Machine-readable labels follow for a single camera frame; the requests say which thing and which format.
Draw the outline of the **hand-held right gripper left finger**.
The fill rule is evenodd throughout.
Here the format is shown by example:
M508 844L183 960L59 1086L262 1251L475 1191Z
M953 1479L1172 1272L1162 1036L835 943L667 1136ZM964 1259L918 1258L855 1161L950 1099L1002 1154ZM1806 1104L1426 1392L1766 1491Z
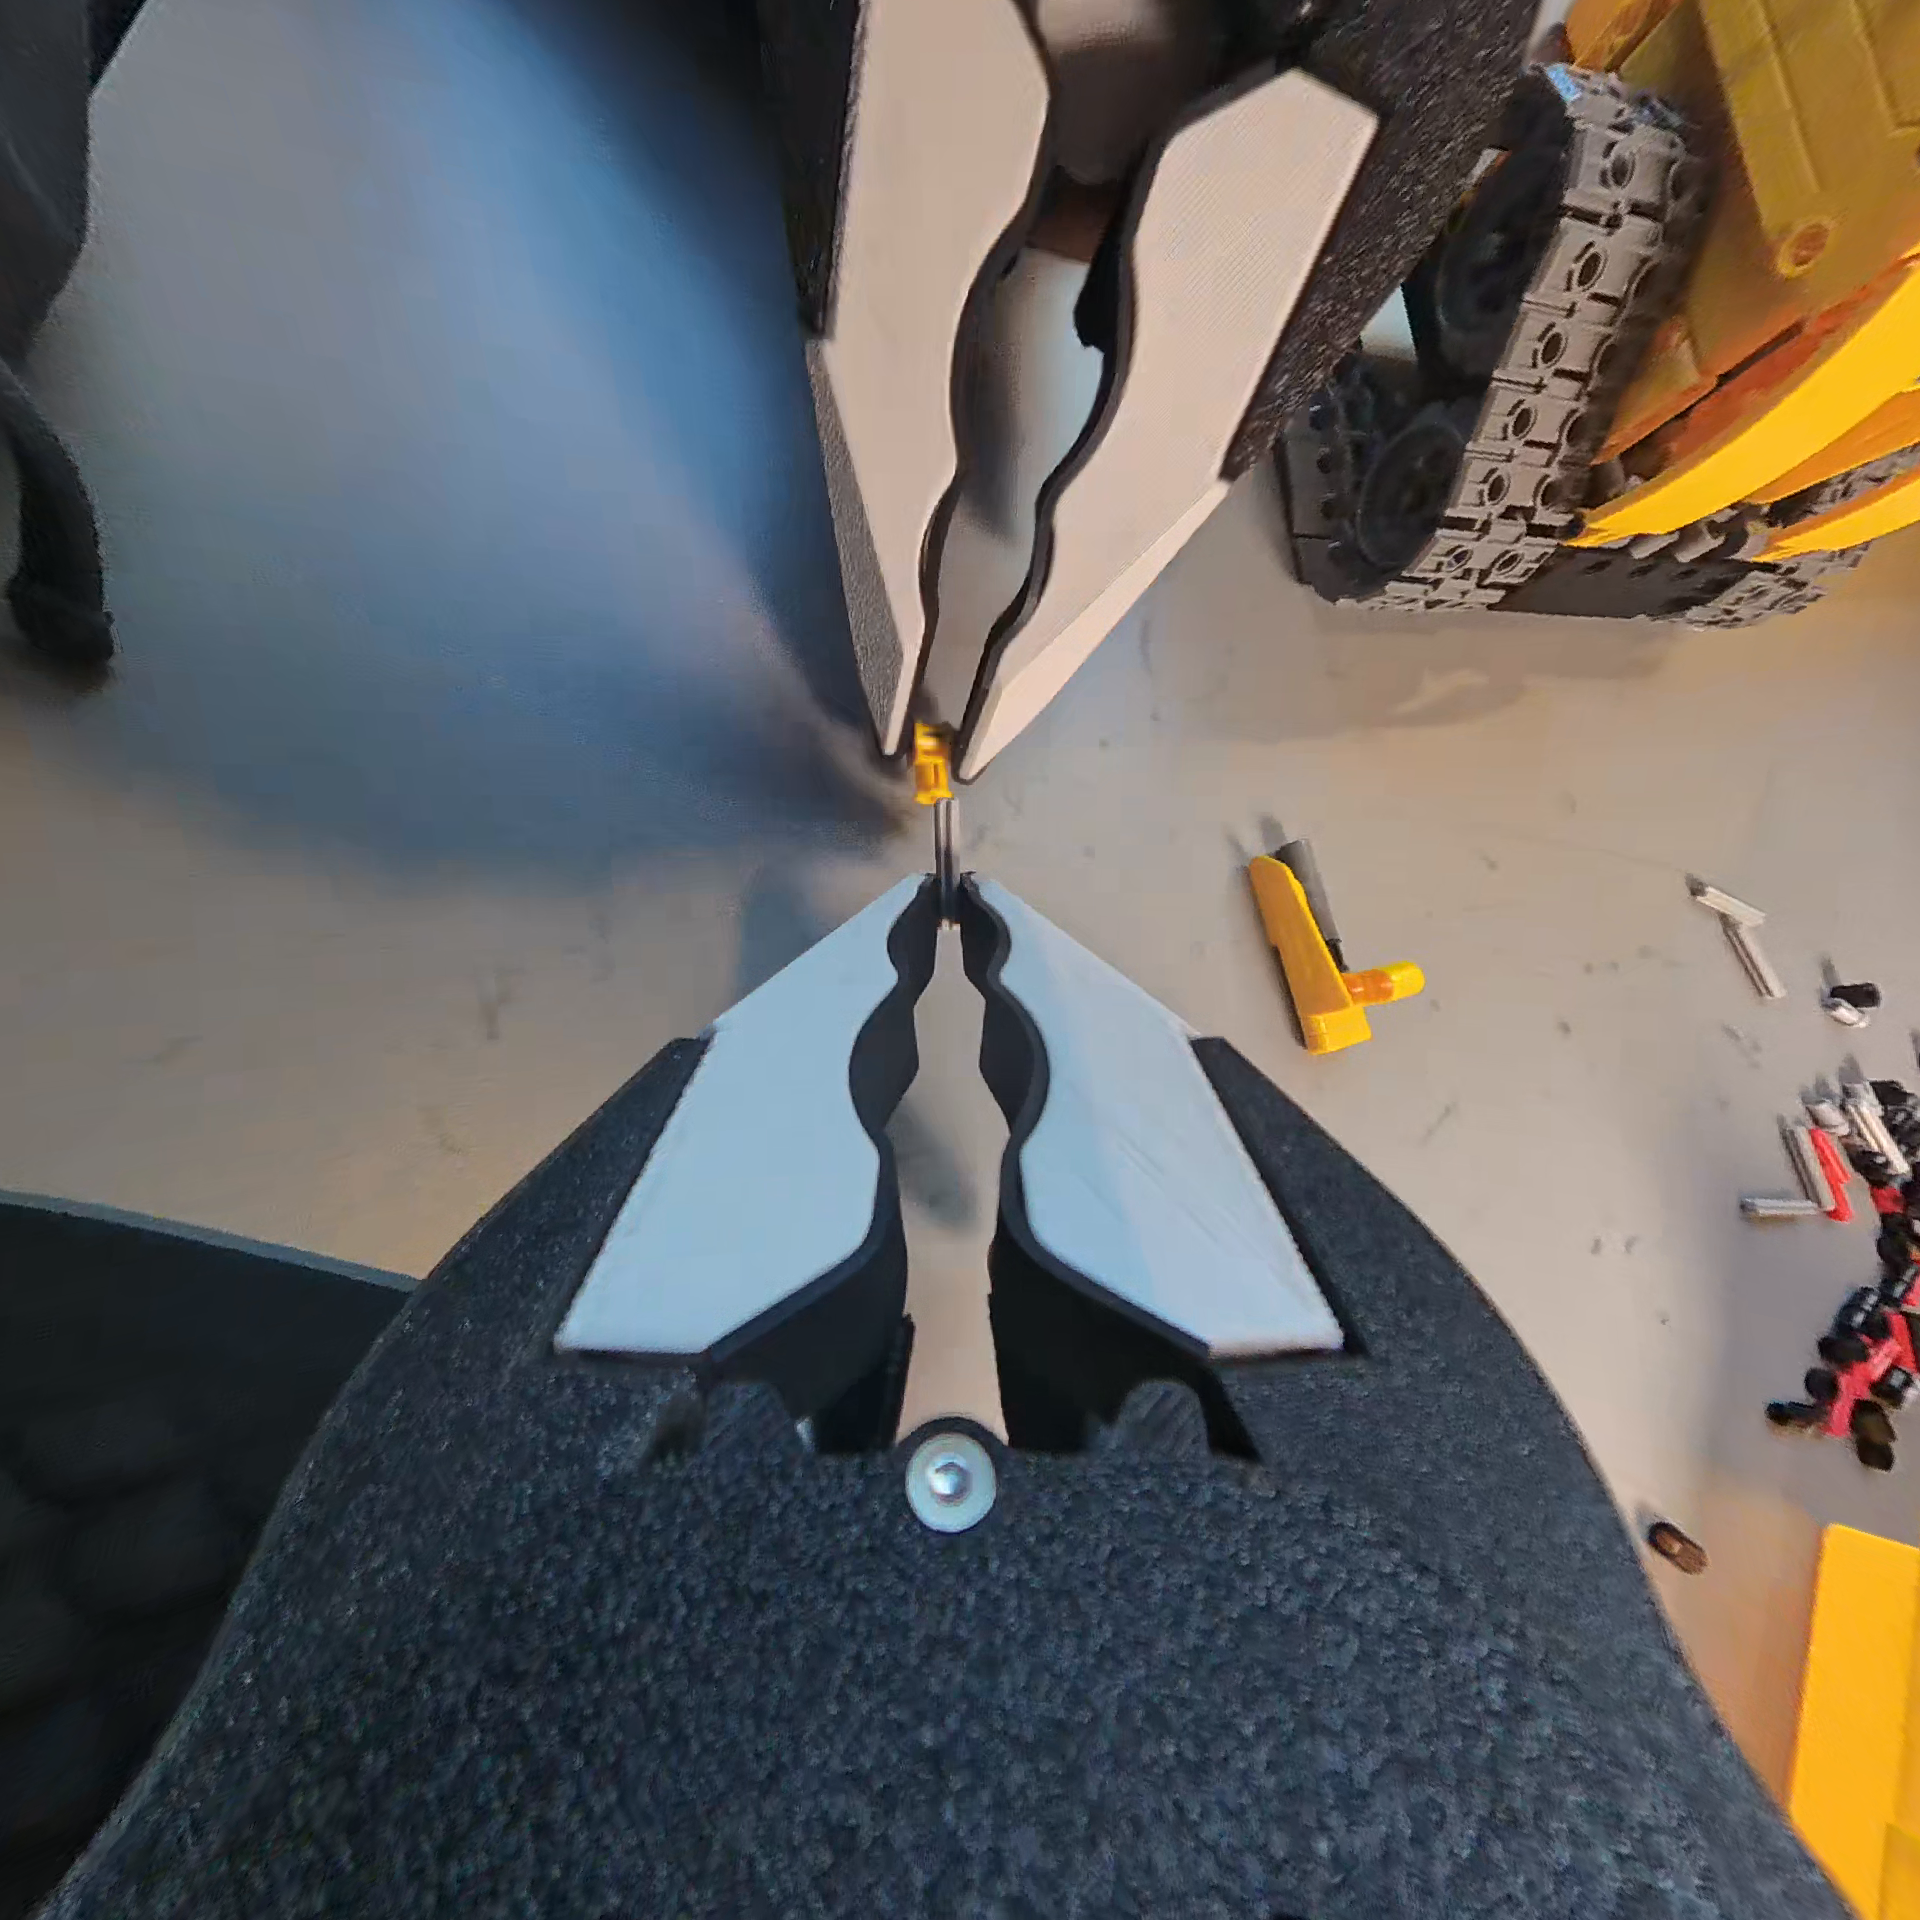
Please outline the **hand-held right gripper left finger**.
M918 1076L932 877L905 877L721 1012L558 1350L717 1379L860 1379L905 1308L889 1124Z

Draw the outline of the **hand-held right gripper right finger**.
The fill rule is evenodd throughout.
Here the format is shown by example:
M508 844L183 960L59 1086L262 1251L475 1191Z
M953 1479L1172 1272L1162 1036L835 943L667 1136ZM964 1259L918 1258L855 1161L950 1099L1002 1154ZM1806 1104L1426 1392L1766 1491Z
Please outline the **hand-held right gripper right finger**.
M966 976L1016 1246L1198 1362L1341 1350L1198 1030L988 877L966 881Z

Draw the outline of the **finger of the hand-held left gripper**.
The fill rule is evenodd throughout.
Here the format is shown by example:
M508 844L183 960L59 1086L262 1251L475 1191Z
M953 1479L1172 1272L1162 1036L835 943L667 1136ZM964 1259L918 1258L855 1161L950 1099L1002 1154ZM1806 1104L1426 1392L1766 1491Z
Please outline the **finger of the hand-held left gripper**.
M1229 497L1229 451L1378 116L1304 69L1215 88L1142 164L1115 222L1113 347L1038 491L1035 548L958 731L975 779Z
M1035 195L1048 112L1021 4L860 4L805 380L877 753L902 753L941 620L964 339Z

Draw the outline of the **yellow brick piece grey axle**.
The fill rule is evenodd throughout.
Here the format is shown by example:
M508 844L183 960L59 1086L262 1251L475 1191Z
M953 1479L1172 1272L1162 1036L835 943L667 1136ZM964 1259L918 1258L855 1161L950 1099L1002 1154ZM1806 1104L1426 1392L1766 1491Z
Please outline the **yellow brick piece grey axle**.
M1248 866L1266 948L1280 964L1292 1022L1311 1057L1370 1037L1368 1010L1424 995L1417 964L1351 969L1307 834L1282 838Z

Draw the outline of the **yellow tracked brick vehicle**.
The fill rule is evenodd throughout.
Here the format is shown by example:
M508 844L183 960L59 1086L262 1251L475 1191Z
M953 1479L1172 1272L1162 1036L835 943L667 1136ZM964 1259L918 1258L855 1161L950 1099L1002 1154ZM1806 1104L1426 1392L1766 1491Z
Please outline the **yellow tracked brick vehicle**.
M1285 423L1333 604L1752 625L1917 522L1917 4L1572 4Z

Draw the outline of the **yellow plastic bin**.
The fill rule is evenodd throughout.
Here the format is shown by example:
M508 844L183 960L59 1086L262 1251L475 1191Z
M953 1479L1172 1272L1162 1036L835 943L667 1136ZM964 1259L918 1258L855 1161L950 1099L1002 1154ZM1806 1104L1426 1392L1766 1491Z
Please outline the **yellow plastic bin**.
M1789 1819L1859 1915L1917 1915L1917 1547L1820 1541Z

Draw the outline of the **grey desk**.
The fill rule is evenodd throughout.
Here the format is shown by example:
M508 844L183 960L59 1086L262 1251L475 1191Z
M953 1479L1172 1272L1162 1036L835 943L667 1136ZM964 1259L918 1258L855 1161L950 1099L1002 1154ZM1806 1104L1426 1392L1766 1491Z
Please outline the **grey desk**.
M925 862L864 753L758 63L695 4L155 4L32 372L121 657L4 657L4 1195L421 1283L43 1915L1845 1915L1769 1434L1859 1233L1734 1217L1917 1024L1917 539L1803 620L1322 611L1248 476L964 858L1230 1052L1363 1347L1063 1454L568 1357L736 999ZM1311 1057L1248 866L1351 969ZM1709 1547L1687 1577L1643 1523Z

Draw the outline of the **pile of small brick parts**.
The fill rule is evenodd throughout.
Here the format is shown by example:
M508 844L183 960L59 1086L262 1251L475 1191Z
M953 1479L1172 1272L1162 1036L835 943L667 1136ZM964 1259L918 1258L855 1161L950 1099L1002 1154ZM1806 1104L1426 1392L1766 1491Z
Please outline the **pile of small brick parts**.
M1864 1224L1872 1269L1827 1308L1791 1396L1766 1403L1782 1434L1838 1440L1892 1477L1900 1420L1917 1408L1917 1085L1872 1074L1849 1052L1781 1118L1789 1187L1742 1191L1749 1227Z

